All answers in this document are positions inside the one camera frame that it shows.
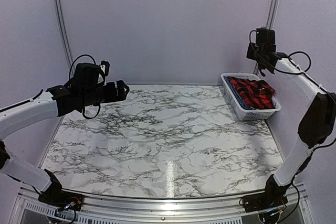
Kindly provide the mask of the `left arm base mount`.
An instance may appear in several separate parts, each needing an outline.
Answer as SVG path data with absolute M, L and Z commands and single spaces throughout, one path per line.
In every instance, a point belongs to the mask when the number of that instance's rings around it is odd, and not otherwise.
M 38 196 L 38 201 L 63 210 L 70 209 L 80 211 L 83 204 L 83 195 L 62 190 L 60 192 L 53 193 L 52 195 L 41 193 L 41 195 Z

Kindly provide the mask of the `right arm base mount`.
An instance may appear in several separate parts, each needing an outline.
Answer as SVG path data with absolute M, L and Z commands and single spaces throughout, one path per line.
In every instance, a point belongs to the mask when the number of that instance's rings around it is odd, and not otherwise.
M 243 196 L 239 204 L 245 209 L 245 212 L 254 212 L 284 206 L 288 203 L 286 195 L 266 196 L 266 193 L 258 193 Z

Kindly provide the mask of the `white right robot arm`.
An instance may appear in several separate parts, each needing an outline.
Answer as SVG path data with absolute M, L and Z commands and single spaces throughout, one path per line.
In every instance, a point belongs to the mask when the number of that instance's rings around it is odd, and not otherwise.
M 309 104 L 298 126 L 298 138 L 281 167 L 266 181 L 263 193 L 242 198 L 245 207 L 272 207 L 286 201 L 287 189 L 294 179 L 310 163 L 314 152 L 326 148 L 326 138 L 335 123 L 335 93 L 327 91 L 296 64 L 292 55 L 276 51 L 275 31 L 260 27 L 254 30 L 256 38 L 250 42 L 247 58 L 257 62 L 259 70 L 282 73 L 298 82 L 299 88 L 308 96 Z

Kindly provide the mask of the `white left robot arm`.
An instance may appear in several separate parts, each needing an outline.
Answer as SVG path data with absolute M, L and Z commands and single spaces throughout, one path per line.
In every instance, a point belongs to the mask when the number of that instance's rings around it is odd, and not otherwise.
M 64 85 L 41 90 L 35 97 L 1 109 L 1 141 L 37 122 L 62 117 L 73 111 L 85 113 L 87 106 L 124 101 L 130 88 L 119 80 L 106 82 L 109 63 L 79 63 Z M 66 193 L 56 176 L 16 157 L 1 142 L 1 173 L 35 187 L 42 199 L 61 206 Z

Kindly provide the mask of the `red black plaid shirt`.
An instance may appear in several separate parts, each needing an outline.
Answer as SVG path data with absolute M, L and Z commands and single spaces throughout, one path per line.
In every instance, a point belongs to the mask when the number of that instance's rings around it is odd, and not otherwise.
M 264 80 L 228 77 L 236 91 L 249 106 L 257 110 L 274 109 L 272 98 L 275 90 Z

